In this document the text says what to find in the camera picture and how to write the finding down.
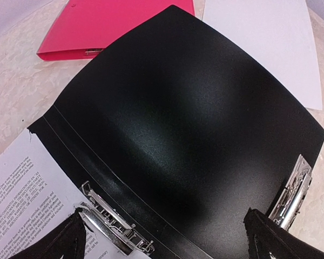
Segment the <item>red file folder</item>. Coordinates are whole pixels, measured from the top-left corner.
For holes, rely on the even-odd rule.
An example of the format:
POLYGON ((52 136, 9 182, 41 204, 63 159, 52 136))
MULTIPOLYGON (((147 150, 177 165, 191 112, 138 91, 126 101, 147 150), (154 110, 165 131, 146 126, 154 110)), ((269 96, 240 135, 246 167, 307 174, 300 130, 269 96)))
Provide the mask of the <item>red file folder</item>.
POLYGON ((44 37, 44 61, 92 59, 122 35, 171 5, 194 15, 192 0, 68 1, 44 37))

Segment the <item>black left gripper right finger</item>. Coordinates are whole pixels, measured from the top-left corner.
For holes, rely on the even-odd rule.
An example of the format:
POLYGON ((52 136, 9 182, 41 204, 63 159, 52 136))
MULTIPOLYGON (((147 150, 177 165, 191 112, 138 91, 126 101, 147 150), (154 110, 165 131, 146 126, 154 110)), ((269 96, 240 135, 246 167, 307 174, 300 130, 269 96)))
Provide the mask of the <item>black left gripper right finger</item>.
POLYGON ((257 209, 244 217, 249 258, 324 258, 320 251, 291 235, 257 209))

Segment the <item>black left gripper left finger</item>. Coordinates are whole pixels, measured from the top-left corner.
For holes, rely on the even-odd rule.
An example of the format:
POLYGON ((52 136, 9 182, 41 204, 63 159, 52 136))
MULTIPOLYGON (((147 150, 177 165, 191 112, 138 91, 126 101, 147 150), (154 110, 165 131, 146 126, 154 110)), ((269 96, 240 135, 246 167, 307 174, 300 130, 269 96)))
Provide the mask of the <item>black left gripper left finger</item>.
POLYGON ((84 258, 86 230, 79 214, 81 211, 81 209, 76 209, 72 215, 41 240, 13 255, 12 258, 84 258))

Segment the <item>white paper sheet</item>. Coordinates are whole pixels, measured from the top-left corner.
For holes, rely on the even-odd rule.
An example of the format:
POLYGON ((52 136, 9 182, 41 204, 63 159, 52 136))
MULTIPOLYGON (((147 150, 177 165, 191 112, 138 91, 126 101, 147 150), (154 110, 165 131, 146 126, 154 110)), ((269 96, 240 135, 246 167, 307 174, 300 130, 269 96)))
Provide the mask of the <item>white paper sheet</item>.
POLYGON ((203 21, 252 56, 304 107, 323 108, 305 1, 206 1, 203 21))

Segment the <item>black book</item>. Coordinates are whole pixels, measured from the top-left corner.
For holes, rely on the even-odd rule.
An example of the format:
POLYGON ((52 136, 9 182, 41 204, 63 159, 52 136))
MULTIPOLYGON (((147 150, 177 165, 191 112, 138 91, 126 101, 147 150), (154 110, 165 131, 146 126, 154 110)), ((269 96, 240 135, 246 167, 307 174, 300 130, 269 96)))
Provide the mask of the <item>black book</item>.
POLYGON ((29 130, 153 258, 248 258, 248 209, 270 214, 324 142, 273 75, 174 5, 90 61, 29 130))

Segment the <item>black folder edge clip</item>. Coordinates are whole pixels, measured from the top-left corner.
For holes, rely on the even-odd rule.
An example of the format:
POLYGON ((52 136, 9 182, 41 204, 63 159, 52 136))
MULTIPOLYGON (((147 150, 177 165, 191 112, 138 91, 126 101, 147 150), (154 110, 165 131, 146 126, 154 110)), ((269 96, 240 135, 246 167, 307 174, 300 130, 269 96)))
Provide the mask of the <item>black folder edge clip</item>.
POLYGON ((312 170, 300 154, 288 181, 282 189, 269 218, 280 228, 288 231, 303 204, 312 182, 312 170))

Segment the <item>printed text paper sheet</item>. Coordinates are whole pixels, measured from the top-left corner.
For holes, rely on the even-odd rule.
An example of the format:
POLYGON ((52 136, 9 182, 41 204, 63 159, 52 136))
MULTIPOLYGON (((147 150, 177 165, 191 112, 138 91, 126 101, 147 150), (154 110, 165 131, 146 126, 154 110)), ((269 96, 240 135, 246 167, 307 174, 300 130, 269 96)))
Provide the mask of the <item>printed text paper sheet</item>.
MULTIPOLYGON (((76 186, 38 136, 25 129, 0 155, 0 258, 12 258, 35 244, 79 209, 87 201, 81 185, 76 186)), ((139 251, 125 256, 84 226, 84 258, 151 256, 139 251)))

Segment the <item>black folder centre clip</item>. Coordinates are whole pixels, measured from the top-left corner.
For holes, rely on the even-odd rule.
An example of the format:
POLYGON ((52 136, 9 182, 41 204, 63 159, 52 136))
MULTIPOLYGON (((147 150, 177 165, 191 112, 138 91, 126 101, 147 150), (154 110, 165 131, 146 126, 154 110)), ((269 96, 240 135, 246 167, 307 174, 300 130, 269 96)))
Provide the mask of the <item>black folder centre clip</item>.
POLYGON ((80 190, 87 201, 79 204, 79 213, 89 230, 99 232, 125 256, 135 251, 150 256, 155 251, 154 242, 137 232, 134 223, 127 223, 92 189, 89 181, 85 181, 80 190))

